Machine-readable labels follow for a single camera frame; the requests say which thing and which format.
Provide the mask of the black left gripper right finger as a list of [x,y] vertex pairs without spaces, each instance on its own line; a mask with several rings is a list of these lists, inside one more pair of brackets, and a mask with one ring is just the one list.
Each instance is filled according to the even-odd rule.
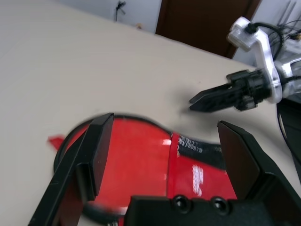
[[299,226],[299,195],[253,135],[225,121],[218,122],[217,127],[236,197],[263,203],[276,225]]

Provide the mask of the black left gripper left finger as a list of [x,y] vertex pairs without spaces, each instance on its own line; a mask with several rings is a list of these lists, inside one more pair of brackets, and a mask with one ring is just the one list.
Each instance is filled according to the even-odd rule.
[[76,226],[97,197],[109,152],[114,114],[95,118],[67,150],[43,194],[31,226]]

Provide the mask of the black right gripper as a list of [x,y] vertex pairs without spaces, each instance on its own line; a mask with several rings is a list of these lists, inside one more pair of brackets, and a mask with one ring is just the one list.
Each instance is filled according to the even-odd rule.
[[[213,113],[230,107],[240,111],[256,108],[259,103],[271,96],[269,79],[263,70],[239,71],[226,76],[230,84],[206,89],[189,100],[192,111]],[[238,97],[230,97],[237,88]]]

